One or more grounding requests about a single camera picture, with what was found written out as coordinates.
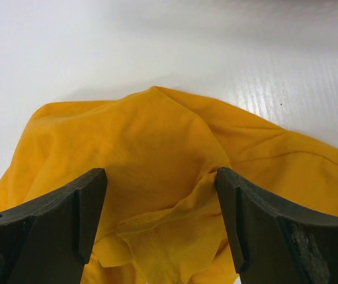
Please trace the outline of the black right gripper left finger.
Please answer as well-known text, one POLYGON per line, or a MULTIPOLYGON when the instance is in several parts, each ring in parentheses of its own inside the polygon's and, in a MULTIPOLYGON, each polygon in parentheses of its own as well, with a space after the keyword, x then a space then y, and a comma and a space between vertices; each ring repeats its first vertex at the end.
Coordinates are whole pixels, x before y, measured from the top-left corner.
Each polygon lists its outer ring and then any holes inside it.
POLYGON ((107 187, 104 169, 0 212, 0 283, 80 283, 107 187))

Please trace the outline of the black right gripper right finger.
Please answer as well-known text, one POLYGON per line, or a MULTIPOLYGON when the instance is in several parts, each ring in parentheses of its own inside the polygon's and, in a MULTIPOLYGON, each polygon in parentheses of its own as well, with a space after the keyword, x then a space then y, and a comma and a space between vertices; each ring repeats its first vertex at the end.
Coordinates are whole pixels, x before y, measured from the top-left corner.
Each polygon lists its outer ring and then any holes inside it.
POLYGON ((242 283, 338 283, 338 217, 293 203, 227 167, 215 187, 242 283))

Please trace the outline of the yellow t shirt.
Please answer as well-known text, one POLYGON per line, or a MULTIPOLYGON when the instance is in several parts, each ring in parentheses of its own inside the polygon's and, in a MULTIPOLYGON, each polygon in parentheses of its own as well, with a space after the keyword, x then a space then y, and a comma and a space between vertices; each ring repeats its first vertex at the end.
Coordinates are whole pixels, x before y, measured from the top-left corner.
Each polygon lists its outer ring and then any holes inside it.
POLYGON ((105 203, 82 283, 233 283, 214 187, 220 167, 338 216, 337 148, 161 87, 37 110, 0 179, 0 211, 103 168, 105 203))

